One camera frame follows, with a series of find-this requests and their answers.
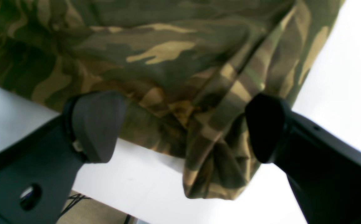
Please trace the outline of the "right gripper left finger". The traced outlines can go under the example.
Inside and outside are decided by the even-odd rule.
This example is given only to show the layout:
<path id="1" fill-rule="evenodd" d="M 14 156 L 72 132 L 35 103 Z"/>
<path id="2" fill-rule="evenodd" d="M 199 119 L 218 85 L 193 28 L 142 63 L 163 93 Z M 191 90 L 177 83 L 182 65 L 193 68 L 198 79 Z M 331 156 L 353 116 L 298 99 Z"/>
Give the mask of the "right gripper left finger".
<path id="1" fill-rule="evenodd" d="M 78 95 L 0 152 L 0 224 L 55 224 L 79 169 L 111 160 L 125 113 L 116 91 Z"/>

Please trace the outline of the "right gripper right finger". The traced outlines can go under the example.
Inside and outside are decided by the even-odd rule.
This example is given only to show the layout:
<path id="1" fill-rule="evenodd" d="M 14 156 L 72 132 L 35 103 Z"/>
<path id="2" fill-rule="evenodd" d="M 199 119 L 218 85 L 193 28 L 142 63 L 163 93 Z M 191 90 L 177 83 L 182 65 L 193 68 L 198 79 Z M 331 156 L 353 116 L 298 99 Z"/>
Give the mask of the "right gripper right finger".
<path id="1" fill-rule="evenodd" d="M 281 98 L 259 94 L 245 116 L 256 158 L 286 173 L 307 223 L 361 224 L 359 150 Z"/>

